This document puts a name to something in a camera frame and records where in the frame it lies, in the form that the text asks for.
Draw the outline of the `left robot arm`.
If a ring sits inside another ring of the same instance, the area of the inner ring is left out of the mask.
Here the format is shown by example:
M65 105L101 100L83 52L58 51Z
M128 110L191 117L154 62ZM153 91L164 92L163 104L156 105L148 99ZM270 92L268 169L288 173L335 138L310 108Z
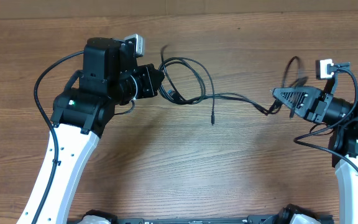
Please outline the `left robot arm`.
M41 111L49 128L44 161L19 223L66 223L85 165L117 105L157 96L164 74L152 64L138 65L145 54L138 34L122 40L88 39L83 67L53 101L53 113Z

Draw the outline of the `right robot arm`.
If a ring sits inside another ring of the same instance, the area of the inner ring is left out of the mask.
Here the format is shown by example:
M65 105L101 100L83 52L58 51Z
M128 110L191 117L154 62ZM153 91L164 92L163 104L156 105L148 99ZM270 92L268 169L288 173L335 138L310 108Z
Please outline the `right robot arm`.
M336 84L320 90L312 86L276 88L273 97L314 124L325 124L332 135L325 147L339 186L339 220L358 223L358 100L350 103L334 97Z

